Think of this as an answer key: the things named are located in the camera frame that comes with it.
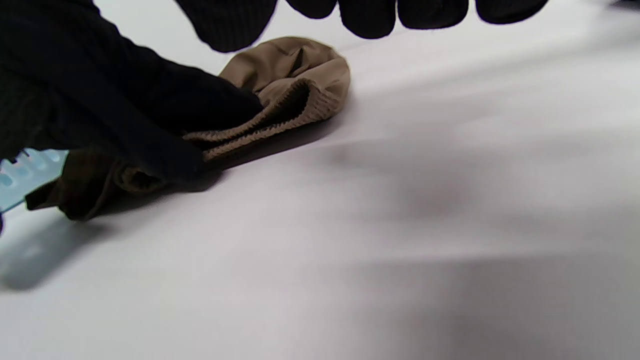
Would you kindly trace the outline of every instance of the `white surface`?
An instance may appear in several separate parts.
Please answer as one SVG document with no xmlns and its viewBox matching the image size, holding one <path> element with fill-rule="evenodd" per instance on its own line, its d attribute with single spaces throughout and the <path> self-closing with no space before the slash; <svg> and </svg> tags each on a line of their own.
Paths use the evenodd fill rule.
<svg viewBox="0 0 640 360">
<path fill-rule="evenodd" d="M 318 142 L 88 224 L 12 211 L 0 359 L 637 359 L 639 17 L 351 47 Z"/>
<path fill-rule="evenodd" d="M 120 32 L 137 44 L 151 47 L 178 63 L 218 73 L 232 54 L 211 51 L 199 41 L 191 23 L 173 0 L 95 0 L 102 15 L 114 22 Z M 279 1 L 276 12 L 261 40 L 284 36 L 311 37 L 339 49 L 371 43 L 351 34 L 342 26 L 339 11 L 323 20 L 308 19 Z M 406 33 L 398 26 L 393 35 Z"/>
</svg>

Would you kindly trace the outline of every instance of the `gloved hand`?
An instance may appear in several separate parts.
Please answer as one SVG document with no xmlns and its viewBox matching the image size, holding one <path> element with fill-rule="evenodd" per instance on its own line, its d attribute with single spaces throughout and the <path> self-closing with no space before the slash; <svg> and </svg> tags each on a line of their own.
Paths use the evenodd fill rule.
<svg viewBox="0 0 640 360">
<path fill-rule="evenodd" d="M 511 24 L 532 17 L 548 0 L 476 0 L 478 15 L 490 24 Z M 345 28 L 361 38 L 389 35 L 396 24 L 396 0 L 287 0 L 312 19 L 329 16 L 338 4 Z M 397 14 L 408 29 L 442 29 L 460 23 L 469 0 L 397 0 Z"/>
<path fill-rule="evenodd" d="M 92 148 L 190 181 L 205 165 L 181 134 L 261 110 L 254 94 L 124 38 L 90 0 L 0 0 L 0 159 Z"/>
<path fill-rule="evenodd" d="M 223 53 L 252 45 L 262 34 L 278 0 L 176 0 L 198 36 Z M 476 0 L 476 10 L 490 24 L 512 24 L 535 15 L 548 0 Z M 442 29 L 460 23 L 469 0 L 287 0 L 311 19 L 329 16 L 336 5 L 343 25 L 356 36 L 385 37 L 397 14 L 409 29 Z"/>
</svg>

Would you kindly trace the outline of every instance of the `beige fabric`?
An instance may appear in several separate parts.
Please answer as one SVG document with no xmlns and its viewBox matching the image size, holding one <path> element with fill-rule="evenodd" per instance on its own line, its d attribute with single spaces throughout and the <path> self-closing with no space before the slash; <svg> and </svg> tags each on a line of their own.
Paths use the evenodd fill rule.
<svg viewBox="0 0 640 360">
<path fill-rule="evenodd" d="M 204 149 L 203 157 L 212 167 L 224 167 L 225 161 L 261 140 L 330 119 L 343 108 L 351 82 L 347 61 L 331 47 L 295 37 L 237 54 L 220 76 L 257 94 L 265 108 L 233 129 L 184 136 Z M 83 165 L 82 171 L 77 164 Z M 29 209 L 57 206 L 71 219 L 88 220 L 124 192 L 148 193 L 163 186 L 138 168 L 81 150 L 69 154 L 58 180 L 26 200 Z"/>
</svg>

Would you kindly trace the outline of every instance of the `dark brown fabric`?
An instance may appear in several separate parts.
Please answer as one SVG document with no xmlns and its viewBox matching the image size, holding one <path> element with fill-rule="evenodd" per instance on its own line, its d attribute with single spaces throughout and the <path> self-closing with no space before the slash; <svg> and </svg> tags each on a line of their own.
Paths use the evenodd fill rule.
<svg viewBox="0 0 640 360">
<path fill-rule="evenodd" d="M 264 110 L 232 129 L 183 136 L 218 168 L 261 140 L 336 115 L 351 82 L 346 60 L 331 47 L 294 37 L 235 55 L 220 77 L 255 93 Z M 83 149 L 70 152 L 60 178 L 29 194 L 26 202 L 28 209 L 57 206 L 72 220 L 88 220 L 125 193 L 149 193 L 164 185 L 139 168 Z"/>
</svg>

